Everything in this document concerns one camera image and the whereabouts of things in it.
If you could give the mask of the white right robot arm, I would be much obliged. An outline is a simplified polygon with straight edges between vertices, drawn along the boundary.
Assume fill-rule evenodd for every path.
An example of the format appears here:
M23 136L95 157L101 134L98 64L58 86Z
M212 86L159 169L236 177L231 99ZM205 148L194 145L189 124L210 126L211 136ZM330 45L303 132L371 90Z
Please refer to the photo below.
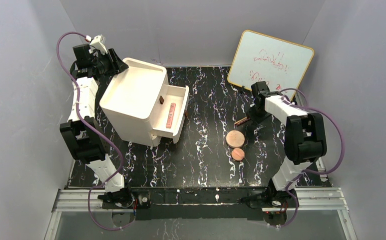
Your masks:
M279 91L270 91L265 81L251 86L254 104L247 117L260 124L273 116L285 127L285 159L268 183L264 196L270 200L289 197L296 180L327 152L324 120L319 113L308 113L292 104Z

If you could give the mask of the white drawer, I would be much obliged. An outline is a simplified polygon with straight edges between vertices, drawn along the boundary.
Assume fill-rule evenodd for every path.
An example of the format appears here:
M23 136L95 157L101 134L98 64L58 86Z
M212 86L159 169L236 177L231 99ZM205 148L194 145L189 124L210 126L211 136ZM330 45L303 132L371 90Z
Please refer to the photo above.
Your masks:
M163 85L153 109L152 134L179 141L188 106L189 87Z

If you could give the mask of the red lip gloss tube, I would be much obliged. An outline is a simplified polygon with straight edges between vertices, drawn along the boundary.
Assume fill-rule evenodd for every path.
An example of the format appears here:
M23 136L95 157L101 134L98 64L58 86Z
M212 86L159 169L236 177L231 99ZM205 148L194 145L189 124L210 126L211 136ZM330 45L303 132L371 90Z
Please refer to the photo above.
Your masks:
M234 126L238 127L238 126L240 126L240 125L246 123L248 120L249 120L248 117L244 117L244 118L242 118L242 119L236 121L236 122L234 123Z

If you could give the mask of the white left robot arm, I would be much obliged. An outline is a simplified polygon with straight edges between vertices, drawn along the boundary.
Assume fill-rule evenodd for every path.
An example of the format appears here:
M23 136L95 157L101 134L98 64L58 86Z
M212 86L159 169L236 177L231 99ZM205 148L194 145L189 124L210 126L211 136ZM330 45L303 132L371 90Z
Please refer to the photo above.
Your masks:
M73 82L73 103L67 122L59 126L60 133L76 161L80 161L98 176L106 193L124 189L124 177L117 172L109 153L110 144L96 120L96 95L101 80L107 80L128 69L114 49L102 52L99 47L81 44L73 47L76 60L69 69Z

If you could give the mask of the white three-drawer organizer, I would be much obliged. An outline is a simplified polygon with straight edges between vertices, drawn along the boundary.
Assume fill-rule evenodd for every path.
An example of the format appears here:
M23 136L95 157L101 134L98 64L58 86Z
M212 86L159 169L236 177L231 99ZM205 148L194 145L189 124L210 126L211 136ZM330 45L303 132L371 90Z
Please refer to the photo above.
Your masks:
M130 57L123 63L128 68L112 78L99 105L121 140L155 147L161 138L152 133L153 109L160 104L167 70Z

